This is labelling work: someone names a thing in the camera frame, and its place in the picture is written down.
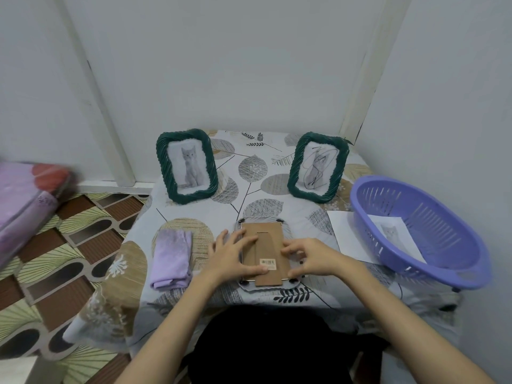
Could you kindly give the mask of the leaf print tablecloth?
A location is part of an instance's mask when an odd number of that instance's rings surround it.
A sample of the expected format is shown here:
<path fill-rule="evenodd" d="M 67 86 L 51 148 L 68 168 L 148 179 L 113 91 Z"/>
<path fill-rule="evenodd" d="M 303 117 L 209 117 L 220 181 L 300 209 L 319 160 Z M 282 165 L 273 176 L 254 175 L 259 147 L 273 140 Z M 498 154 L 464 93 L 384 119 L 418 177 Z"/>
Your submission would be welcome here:
<path fill-rule="evenodd" d="M 208 244 L 215 236 L 224 229 L 238 230 L 246 222 L 280 222 L 285 238 L 318 238 L 339 250 L 328 210 L 349 210 L 352 184 L 372 173 L 353 147 L 338 187 L 338 198 L 320 206 L 293 197 L 287 188 L 300 135 L 225 130 L 209 135 L 219 179 L 215 195 L 178 205 L 169 199 L 160 179 L 125 236 L 105 279 L 63 334 L 66 342 L 132 356 L 141 349 L 184 292 L 157 292 L 150 287 L 155 238 L 162 229 L 193 232 L 190 265 L 194 275 L 206 262 Z M 374 259 L 363 263 L 384 287 L 458 345 L 461 323 L 457 307 L 461 293 L 439 283 L 410 282 Z M 212 316 L 221 309 L 243 304 L 311 309 L 338 332 L 380 331 L 362 303 L 341 281 L 335 277 L 306 276 L 263 290 L 239 282 L 221 286 L 209 301 L 191 345 Z"/>

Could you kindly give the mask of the person's right forearm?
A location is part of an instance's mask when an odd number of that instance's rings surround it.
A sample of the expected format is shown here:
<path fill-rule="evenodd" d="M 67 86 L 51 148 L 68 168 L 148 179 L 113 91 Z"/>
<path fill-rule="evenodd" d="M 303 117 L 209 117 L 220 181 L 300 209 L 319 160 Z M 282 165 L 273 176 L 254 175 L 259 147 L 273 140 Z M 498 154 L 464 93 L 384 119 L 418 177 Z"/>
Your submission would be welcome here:
<path fill-rule="evenodd" d="M 417 384 L 495 384 L 387 290 L 359 261 L 335 253 L 332 271 L 372 313 Z"/>

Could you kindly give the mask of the person's right hand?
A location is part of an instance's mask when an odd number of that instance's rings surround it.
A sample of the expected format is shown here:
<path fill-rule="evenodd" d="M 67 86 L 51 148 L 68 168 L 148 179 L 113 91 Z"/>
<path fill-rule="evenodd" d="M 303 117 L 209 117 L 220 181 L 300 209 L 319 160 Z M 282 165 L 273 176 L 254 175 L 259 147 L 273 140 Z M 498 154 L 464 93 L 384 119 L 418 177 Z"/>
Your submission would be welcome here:
<path fill-rule="evenodd" d="M 300 255 L 303 262 L 298 267 L 290 269 L 288 272 L 289 278 L 299 278 L 310 274 L 319 276 L 340 275 L 339 271 L 347 260 L 347 256 L 335 251 L 316 238 L 296 239 L 308 240 L 306 255 Z"/>

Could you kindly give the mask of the green woven frame cat photo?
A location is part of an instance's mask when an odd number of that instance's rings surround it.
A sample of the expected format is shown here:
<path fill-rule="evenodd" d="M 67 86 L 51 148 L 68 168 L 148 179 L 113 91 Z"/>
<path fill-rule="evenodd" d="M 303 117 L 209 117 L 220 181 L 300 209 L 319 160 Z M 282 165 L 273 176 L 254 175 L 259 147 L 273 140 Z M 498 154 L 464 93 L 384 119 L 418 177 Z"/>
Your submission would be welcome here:
<path fill-rule="evenodd" d="M 210 137 L 201 129 L 164 132 L 157 158 L 170 200 L 179 205 L 211 198 L 219 179 Z"/>

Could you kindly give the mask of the white paper sheet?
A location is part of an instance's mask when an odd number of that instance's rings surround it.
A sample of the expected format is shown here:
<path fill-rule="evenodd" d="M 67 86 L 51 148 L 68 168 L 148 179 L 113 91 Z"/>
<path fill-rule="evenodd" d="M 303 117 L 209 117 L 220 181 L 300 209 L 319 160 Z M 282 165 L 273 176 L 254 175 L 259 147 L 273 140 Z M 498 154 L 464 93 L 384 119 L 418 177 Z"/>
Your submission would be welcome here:
<path fill-rule="evenodd" d="M 327 211 L 339 251 L 362 262 L 381 265 L 378 258 L 366 247 L 359 236 L 354 213 L 348 211 Z"/>

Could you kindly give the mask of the printed cat photo sheet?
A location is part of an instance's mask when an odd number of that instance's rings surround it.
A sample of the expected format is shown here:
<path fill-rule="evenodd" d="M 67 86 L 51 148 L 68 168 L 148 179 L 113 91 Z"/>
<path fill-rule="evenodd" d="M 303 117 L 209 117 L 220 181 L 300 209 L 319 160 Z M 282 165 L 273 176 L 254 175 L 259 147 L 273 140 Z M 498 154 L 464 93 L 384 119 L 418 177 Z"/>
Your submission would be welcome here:
<path fill-rule="evenodd" d="M 391 244 L 410 257 L 426 264 L 426 260 L 414 242 L 403 219 L 378 215 L 368 215 L 368 217 Z"/>

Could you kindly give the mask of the purple plastic basket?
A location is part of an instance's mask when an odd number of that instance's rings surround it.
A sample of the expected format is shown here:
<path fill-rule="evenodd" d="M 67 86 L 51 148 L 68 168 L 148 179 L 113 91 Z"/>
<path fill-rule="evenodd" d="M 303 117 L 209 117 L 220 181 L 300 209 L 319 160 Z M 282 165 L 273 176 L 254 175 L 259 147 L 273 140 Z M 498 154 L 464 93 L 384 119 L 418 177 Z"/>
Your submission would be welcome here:
<path fill-rule="evenodd" d="M 477 290 L 491 281 L 489 251 L 462 219 L 425 191 L 384 176 L 355 181 L 350 193 L 356 230 L 383 265 L 415 282 Z M 371 217 L 398 218 L 425 262 L 385 237 Z"/>

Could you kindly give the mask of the picture frame brown cardboard back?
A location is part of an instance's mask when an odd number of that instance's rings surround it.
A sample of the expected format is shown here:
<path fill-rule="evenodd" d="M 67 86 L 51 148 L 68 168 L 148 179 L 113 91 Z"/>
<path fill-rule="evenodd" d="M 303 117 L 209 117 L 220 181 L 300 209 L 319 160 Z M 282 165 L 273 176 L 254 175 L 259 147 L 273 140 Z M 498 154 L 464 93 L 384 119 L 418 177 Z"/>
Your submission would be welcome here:
<path fill-rule="evenodd" d="M 288 224 L 276 217 L 244 217 L 235 226 L 245 229 L 246 236 L 258 236 L 258 240 L 245 246 L 240 252 L 242 264 L 248 266 L 265 265 L 268 273 L 259 276 L 243 277 L 240 287 L 249 292 L 256 290 L 292 289 L 298 286 L 296 278 L 288 277 L 288 272 L 299 265 L 295 255 L 283 255 L 283 241 L 291 239 Z"/>

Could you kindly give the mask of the pink floral bedding bundle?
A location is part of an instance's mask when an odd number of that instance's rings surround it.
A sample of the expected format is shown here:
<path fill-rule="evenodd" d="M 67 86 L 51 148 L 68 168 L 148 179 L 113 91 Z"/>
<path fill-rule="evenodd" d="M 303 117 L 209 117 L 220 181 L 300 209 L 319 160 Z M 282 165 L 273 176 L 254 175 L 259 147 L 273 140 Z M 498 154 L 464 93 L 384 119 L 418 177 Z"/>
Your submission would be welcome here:
<path fill-rule="evenodd" d="M 0 271 L 48 222 L 72 181 L 61 165 L 0 161 Z"/>

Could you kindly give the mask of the green woven frame line drawing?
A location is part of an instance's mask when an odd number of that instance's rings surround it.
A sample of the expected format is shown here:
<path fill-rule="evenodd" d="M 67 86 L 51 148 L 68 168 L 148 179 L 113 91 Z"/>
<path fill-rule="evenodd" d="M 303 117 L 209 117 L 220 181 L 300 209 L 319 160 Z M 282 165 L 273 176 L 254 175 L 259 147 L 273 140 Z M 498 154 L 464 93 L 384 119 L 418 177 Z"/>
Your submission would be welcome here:
<path fill-rule="evenodd" d="M 290 168 L 290 194 L 318 204 L 330 202 L 337 193 L 349 152 L 349 142 L 341 137 L 314 132 L 302 135 Z"/>

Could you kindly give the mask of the person's left forearm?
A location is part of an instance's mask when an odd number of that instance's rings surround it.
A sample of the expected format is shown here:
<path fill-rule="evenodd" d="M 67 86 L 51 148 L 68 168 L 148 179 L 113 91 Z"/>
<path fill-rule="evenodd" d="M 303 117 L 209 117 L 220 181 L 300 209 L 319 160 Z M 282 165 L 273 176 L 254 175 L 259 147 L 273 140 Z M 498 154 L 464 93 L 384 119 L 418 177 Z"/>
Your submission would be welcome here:
<path fill-rule="evenodd" d="M 201 313 L 214 291 L 238 278 L 235 268 L 202 271 L 115 384 L 173 384 Z"/>

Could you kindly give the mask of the folded purple cloth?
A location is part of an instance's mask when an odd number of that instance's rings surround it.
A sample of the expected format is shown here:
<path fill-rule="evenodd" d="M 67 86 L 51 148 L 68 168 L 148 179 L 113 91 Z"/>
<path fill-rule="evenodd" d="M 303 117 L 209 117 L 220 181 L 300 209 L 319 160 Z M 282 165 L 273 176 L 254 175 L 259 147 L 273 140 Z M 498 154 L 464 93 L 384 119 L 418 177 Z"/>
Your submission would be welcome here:
<path fill-rule="evenodd" d="M 193 233 L 164 228 L 156 237 L 150 287 L 156 291 L 184 289 L 193 273 L 190 266 Z"/>

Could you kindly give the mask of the person's left hand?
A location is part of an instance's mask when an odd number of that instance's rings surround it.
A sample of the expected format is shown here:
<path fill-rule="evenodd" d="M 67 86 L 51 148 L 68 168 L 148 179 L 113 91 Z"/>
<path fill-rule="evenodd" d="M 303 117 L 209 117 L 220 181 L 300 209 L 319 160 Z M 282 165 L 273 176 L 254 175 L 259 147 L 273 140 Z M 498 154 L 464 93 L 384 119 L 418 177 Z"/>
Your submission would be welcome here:
<path fill-rule="evenodd" d="M 249 276 L 249 265 L 240 261 L 242 250 L 258 240 L 257 235 L 246 236 L 243 228 L 233 233 L 227 229 L 221 231 L 216 240 L 208 247 L 208 261 L 201 270 L 214 285 Z"/>

